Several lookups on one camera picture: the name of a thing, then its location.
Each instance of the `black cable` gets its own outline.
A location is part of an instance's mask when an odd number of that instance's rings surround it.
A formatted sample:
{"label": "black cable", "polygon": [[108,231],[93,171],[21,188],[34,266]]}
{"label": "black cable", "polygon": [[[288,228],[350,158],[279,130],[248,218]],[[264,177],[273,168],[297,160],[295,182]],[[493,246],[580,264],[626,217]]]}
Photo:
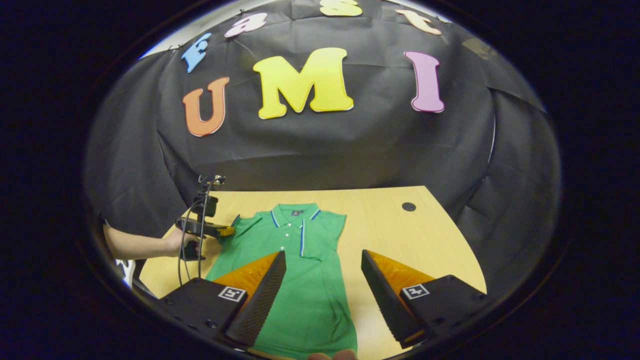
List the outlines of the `black cable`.
{"label": "black cable", "polygon": [[205,214],[207,212],[207,201],[209,200],[209,192],[211,191],[211,187],[215,182],[216,182],[216,179],[214,178],[213,180],[211,180],[211,184],[209,184],[209,187],[207,188],[207,193],[204,198],[204,208],[202,209],[202,225],[200,226],[200,246],[198,248],[198,277],[199,278],[202,278],[202,276],[200,275],[200,255],[202,253],[202,238],[204,237],[204,223],[205,223]]}
{"label": "black cable", "polygon": [[189,276],[189,268],[187,267],[187,261],[186,261],[186,258],[184,257],[184,234],[187,231],[187,222],[189,221],[189,215],[191,214],[191,211],[193,210],[193,208],[199,202],[202,202],[202,200],[195,201],[191,205],[191,207],[189,207],[189,211],[187,211],[187,216],[184,217],[184,222],[182,223],[182,239],[180,241],[180,248],[178,249],[178,281],[180,281],[180,286],[182,286],[182,274],[180,274],[180,253],[182,253],[182,260],[184,261],[184,268],[185,268],[185,270],[187,270],[187,278],[189,280],[191,280],[191,277]]}

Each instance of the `wooden table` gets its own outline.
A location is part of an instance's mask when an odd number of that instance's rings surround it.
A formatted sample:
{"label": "wooden table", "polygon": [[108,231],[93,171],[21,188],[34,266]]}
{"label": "wooden table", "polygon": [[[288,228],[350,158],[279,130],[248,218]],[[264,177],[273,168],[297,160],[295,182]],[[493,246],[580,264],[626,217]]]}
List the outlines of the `wooden table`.
{"label": "wooden table", "polygon": [[[212,192],[219,199],[216,216],[208,222],[229,225],[240,214],[254,216],[277,204],[315,202],[321,210],[347,215],[338,243],[338,255],[349,309],[358,336],[360,360],[384,359],[403,350],[393,339],[360,269],[362,250],[397,260],[433,277],[455,275],[486,293],[482,270],[467,241],[438,201],[424,186],[364,190],[304,192]],[[402,204],[411,202],[415,211]],[[202,277],[209,272],[220,245],[215,239],[203,244]],[[197,262],[188,262],[189,273],[198,273]],[[181,265],[183,281],[186,280]],[[157,297],[178,288],[177,258],[148,259],[140,280]]]}

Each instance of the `pink letter i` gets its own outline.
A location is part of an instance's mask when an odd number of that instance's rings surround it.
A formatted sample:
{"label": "pink letter i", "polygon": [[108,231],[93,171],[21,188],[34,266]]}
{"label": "pink letter i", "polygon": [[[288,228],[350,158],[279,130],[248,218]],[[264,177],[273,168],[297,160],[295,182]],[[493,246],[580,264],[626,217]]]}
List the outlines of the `pink letter i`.
{"label": "pink letter i", "polygon": [[440,100],[436,76],[436,67],[440,63],[432,56],[415,51],[405,51],[404,55],[411,60],[415,70],[417,95],[411,101],[411,106],[417,111],[442,112],[444,103]]}

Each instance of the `blue striped collar trim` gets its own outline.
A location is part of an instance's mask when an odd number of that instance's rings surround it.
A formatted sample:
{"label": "blue striped collar trim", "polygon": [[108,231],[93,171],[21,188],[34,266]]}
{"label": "blue striped collar trim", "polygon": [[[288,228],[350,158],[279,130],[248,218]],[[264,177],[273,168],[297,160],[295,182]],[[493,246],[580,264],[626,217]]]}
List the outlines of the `blue striped collar trim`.
{"label": "blue striped collar trim", "polygon": [[231,223],[231,226],[236,226],[236,224],[238,223],[239,220],[240,220],[240,214],[238,214],[238,216],[236,216],[234,221]]}
{"label": "blue striped collar trim", "polygon": [[302,219],[302,226],[300,227],[300,256],[305,252],[305,219]]}
{"label": "blue striped collar trim", "polygon": [[271,210],[271,219],[273,219],[273,223],[276,225],[276,227],[280,227],[280,224],[278,224],[278,222],[276,221],[276,216],[274,216],[273,214],[273,210]]}
{"label": "blue striped collar trim", "polygon": [[316,216],[318,216],[318,214],[320,214],[320,209],[316,210],[316,212],[313,215],[311,215],[311,220],[315,219]]}

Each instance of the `orange letter u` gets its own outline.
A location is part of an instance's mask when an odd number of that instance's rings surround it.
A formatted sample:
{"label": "orange letter u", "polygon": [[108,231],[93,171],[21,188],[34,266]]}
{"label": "orange letter u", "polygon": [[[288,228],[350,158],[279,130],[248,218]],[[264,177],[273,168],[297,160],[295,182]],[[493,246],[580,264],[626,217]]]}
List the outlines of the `orange letter u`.
{"label": "orange letter u", "polygon": [[184,113],[187,118],[187,128],[195,136],[205,136],[215,133],[225,121],[225,85],[229,78],[219,78],[212,81],[207,90],[211,92],[213,113],[209,120],[200,118],[200,96],[202,89],[196,89],[182,98]]}

